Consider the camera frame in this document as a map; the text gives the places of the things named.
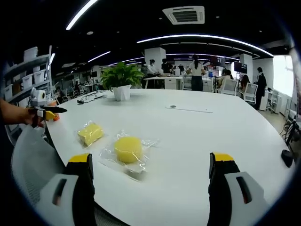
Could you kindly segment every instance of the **white shelf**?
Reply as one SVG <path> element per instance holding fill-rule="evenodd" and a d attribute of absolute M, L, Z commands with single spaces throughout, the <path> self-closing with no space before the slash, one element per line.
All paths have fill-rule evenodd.
<path fill-rule="evenodd" d="M 32 90 L 32 88 L 38 88 L 40 86 L 43 86 L 47 83 L 49 83 L 50 80 L 46 80 L 46 81 L 43 81 L 41 83 L 38 83 L 38 84 L 33 84 L 33 86 L 29 87 L 29 88 L 26 88 L 26 89 L 23 89 L 21 92 L 17 93 L 16 95 L 14 95 L 12 98 L 6 100 L 7 102 L 11 102 L 15 99 L 17 99 L 18 97 L 22 96 L 23 94 L 27 93 L 27 92 L 30 92 Z"/>
<path fill-rule="evenodd" d="M 47 64 L 48 60 L 49 60 L 49 55 L 47 54 L 47 55 L 37 56 L 32 60 L 22 62 L 18 65 L 14 65 L 5 72 L 4 78 L 6 80 L 9 80 L 22 72 L 30 70 L 34 67 Z"/>

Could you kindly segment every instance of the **white table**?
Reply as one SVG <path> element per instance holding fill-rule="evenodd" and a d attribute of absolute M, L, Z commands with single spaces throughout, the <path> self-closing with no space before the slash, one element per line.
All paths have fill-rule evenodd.
<path fill-rule="evenodd" d="M 48 122 L 50 135 L 64 164 L 77 154 L 93 155 L 95 202 L 132 226 L 206 225 L 209 218 L 209 154 L 228 153 L 248 172 L 273 204 L 291 177 L 280 154 L 287 149 L 272 125 L 241 98 L 206 92 L 131 89 L 125 102 L 108 98 L 77 105 L 60 120 Z M 176 105 L 200 113 L 167 109 Z M 82 149 L 75 131 L 88 120 L 105 136 Z M 143 181 L 98 162 L 99 151 L 124 129 L 141 138 L 159 138 L 150 151 Z"/>
<path fill-rule="evenodd" d="M 144 79 L 146 80 L 146 84 L 145 84 L 145 88 L 147 89 L 147 86 L 149 84 L 149 80 L 164 80 L 164 84 L 165 84 L 165 89 L 173 89 L 172 86 L 169 87 L 169 85 L 167 84 L 168 81 L 175 81 L 178 82 L 177 87 L 179 89 L 182 89 L 182 81 L 183 81 L 183 77 L 182 76 L 169 76 L 169 77 L 152 77 L 152 78 L 147 78 Z"/>

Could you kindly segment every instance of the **yellow sponge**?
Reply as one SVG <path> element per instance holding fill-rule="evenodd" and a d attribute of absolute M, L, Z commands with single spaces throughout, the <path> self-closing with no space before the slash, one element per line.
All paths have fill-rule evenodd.
<path fill-rule="evenodd" d="M 81 131 L 78 132 L 80 140 L 85 145 L 90 146 L 94 141 L 103 136 L 103 130 L 96 124 L 90 124 Z"/>
<path fill-rule="evenodd" d="M 142 157 L 141 140 L 136 137 L 122 137 L 114 144 L 117 159 L 123 163 L 133 163 Z"/>

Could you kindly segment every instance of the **small black object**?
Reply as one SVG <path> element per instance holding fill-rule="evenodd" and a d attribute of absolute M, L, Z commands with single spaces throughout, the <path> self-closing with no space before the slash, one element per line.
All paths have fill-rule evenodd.
<path fill-rule="evenodd" d="M 293 155 L 291 152 L 289 152 L 288 150 L 282 150 L 281 158 L 287 167 L 291 167 L 293 163 Z"/>

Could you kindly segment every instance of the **mesh chair back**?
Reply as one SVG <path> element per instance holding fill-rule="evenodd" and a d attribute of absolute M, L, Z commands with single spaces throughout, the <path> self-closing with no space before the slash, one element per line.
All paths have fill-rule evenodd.
<path fill-rule="evenodd" d="M 258 87 L 258 85 L 255 85 L 255 84 L 251 84 L 251 83 L 247 83 L 247 85 L 246 85 L 246 94 L 248 94 L 248 95 L 254 95 L 255 96 L 255 94 L 256 94 L 256 91 L 257 91 L 257 87 Z"/>
<path fill-rule="evenodd" d="M 277 103 L 278 95 L 279 95 L 279 92 L 277 90 L 273 90 L 272 97 L 271 97 L 272 103 Z"/>
<path fill-rule="evenodd" d="M 231 93 L 235 93 L 236 92 L 236 86 L 237 86 L 237 81 L 236 80 L 232 80 L 232 79 L 225 79 L 224 81 L 224 87 L 223 87 L 223 91 L 231 92 Z"/>
<path fill-rule="evenodd" d="M 28 125 L 16 142 L 11 162 L 13 178 L 32 206 L 40 200 L 41 189 L 64 170 L 56 150 L 41 135 Z"/>

